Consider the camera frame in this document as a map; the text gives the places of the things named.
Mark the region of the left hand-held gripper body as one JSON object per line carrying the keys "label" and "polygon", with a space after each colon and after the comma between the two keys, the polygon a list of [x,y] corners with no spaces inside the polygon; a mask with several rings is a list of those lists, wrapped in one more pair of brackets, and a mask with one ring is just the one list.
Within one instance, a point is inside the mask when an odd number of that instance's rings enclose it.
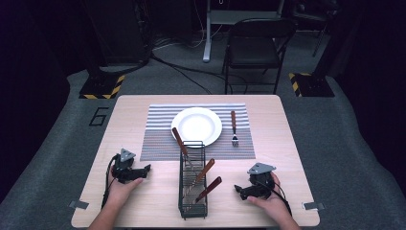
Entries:
{"label": "left hand-held gripper body", "polygon": [[112,176],[119,182],[125,184],[130,180],[135,180],[138,173],[143,173],[142,171],[132,169],[135,156],[135,153],[127,149],[121,149],[121,152],[116,155]]}

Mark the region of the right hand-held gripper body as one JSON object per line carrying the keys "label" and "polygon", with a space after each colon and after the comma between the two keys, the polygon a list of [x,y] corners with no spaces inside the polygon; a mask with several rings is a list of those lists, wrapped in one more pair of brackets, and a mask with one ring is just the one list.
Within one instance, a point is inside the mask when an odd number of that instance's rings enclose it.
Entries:
{"label": "right hand-held gripper body", "polygon": [[256,163],[248,170],[251,186],[243,188],[242,193],[248,196],[268,198],[275,187],[275,182],[271,172],[275,170],[274,166]]}

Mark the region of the person's left hand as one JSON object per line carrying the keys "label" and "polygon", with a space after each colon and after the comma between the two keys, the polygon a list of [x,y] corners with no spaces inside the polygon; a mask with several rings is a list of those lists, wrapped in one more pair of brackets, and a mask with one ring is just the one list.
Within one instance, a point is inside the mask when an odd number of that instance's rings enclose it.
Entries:
{"label": "person's left hand", "polygon": [[135,190],[135,188],[143,182],[142,178],[137,178],[128,183],[119,182],[113,175],[112,172],[108,175],[108,198],[106,200],[105,206],[109,208],[121,209],[129,198],[130,194]]}

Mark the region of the person's right hand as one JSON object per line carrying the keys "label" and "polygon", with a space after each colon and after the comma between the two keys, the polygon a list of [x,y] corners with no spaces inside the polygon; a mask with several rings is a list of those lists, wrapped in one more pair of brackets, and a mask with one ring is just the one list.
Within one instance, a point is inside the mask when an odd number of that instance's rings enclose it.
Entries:
{"label": "person's right hand", "polygon": [[271,172],[271,176],[275,182],[274,191],[272,192],[271,196],[269,196],[267,199],[248,196],[247,200],[253,203],[254,205],[262,208],[271,219],[273,219],[274,216],[279,214],[290,215],[288,209],[286,208],[285,202],[283,201],[282,198],[280,190],[280,180],[273,172]]}

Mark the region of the grey striped placemat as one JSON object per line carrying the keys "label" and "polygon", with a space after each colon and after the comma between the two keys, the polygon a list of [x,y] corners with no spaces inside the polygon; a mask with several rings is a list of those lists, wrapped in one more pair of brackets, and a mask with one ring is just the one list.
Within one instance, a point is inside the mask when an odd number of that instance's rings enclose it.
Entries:
{"label": "grey striped placemat", "polygon": [[[153,103],[149,106],[142,146],[143,161],[173,161],[180,148],[171,131],[173,118],[190,107],[204,107],[216,113],[222,132],[212,144],[205,146],[209,158],[216,160],[254,159],[256,157],[245,103]],[[231,111],[236,112],[238,147],[233,147]]]}

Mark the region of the grey tape strip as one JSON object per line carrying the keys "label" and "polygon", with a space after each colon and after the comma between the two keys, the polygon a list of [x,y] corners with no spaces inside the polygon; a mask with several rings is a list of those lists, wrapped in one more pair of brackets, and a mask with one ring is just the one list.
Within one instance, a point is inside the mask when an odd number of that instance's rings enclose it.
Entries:
{"label": "grey tape strip", "polygon": [[306,203],[303,203],[303,208],[305,210],[321,211],[321,210],[324,210],[326,208],[326,206],[321,202],[306,202]]}
{"label": "grey tape strip", "polygon": [[88,203],[81,201],[81,200],[72,200],[68,206],[73,209],[83,209],[86,210],[88,207]]}

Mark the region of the white round plate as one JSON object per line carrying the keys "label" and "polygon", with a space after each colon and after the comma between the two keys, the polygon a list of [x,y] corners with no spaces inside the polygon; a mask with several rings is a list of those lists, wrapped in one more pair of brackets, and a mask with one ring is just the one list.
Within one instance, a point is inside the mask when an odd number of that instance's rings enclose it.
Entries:
{"label": "white round plate", "polygon": [[222,132],[219,116],[208,108],[190,107],[180,111],[172,120],[183,141],[202,142],[205,146],[214,143]]}

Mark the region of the black stand with striped base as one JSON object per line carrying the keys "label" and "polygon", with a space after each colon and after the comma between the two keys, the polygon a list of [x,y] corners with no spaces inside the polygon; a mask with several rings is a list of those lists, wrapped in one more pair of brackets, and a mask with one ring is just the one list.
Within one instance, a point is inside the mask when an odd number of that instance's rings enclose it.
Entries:
{"label": "black stand with striped base", "polygon": [[105,72],[100,68],[99,60],[106,62],[104,48],[107,47],[103,37],[110,30],[103,27],[108,24],[109,9],[106,6],[107,0],[84,0],[84,9],[90,20],[90,27],[93,30],[97,41],[98,51],[93,51],[89,41],[83,40],[83,47],[80,49],[83,63],[88,73],[88,79],[79,91],[80,97],[84,99],[113,99],[120,90],[124,80],[125,71]]}
{"label": "black stand with striped base", "polygon": [[292,87],[297,97],[334,97],[334,93],[327,82],[326,75],[334,60],[335,51],[335,35],[332,34],[312,73],[289,74]]}

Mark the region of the black folding chair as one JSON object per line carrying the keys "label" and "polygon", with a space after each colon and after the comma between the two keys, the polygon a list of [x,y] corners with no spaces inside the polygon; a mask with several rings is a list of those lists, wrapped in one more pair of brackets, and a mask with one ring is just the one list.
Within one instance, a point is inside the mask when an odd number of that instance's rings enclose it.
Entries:
{"label": "black folding chair", "polygon": [[[229,32],[221,74],[224,93],[233,85],[273,85],[277,92],[287,45],[298,28],[289,18],[249,18],[238,21]],[[261,77],[230,81],[230,70],[261,70]]]}

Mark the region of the wooden-handled cutlery piece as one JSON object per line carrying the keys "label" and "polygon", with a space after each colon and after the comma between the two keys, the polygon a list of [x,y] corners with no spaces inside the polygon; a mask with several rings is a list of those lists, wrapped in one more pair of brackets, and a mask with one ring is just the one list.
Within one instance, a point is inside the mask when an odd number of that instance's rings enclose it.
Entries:
{"label": "wooden-handled cutlery piece", "polygon": [[201,170],[201,172],[197,175],[193,183],[184,192],[183,196],[186,196],[190,192],[190,190],[206,175],[206,173],[210,170],[210,168],[214,165],[214,163],[215,160],[211,158],[209,162],[205,165],[205,167]]}
{"label": "wooden-handled cutlery piece", "polygon": [[204,191],[202,191],[198,197],[193,201],[193,204],[199,202],[201,199],[206,197],[213,189],[215,189],[219,184],[221,184],[222,178],[218,176]]}
{"label": "wooden-handled cutlery piece", "polygon": [[191,159],[189,158],[188,150],[187,150],[186,146],[184,145],[182,138],[181,138],[180,134],[178,133],[177,128],[173,127],[171,129],[171,131],[177,141],[178,146],[180,147],[180,150],[184,156],[184,159],[189,163],[189,166],[194,170],[194,164],[192,163]]}

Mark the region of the wooden-handled fork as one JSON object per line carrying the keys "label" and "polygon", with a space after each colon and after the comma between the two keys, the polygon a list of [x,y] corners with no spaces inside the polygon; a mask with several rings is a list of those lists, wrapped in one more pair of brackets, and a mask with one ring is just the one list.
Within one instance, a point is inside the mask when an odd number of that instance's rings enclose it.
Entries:
{"label": "wooden-handled fork", "polygon": [[236,112],[234,110],[231,111],[231,119],[233,129],[232,145],[233,147],[238,147],[239,141],[237,138],[237,120],[236,120]]}

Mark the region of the white desk frame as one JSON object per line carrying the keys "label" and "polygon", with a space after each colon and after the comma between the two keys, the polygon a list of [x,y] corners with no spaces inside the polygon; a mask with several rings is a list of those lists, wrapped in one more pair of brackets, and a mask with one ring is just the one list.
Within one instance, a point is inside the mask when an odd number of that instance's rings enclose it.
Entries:
{"label": "white desk frame", "polygon": [[212,49],[212,26],[213,25],[234,25],[240,20],[248,18],[279,18],[282,16],[282,9],[285,0],[278,0],[278,7],[274,11],[234,11],[234,10],[213,10],[212,0],[207,0],[206,7],[206,33],[205,48],[202,60],[211,60]]}

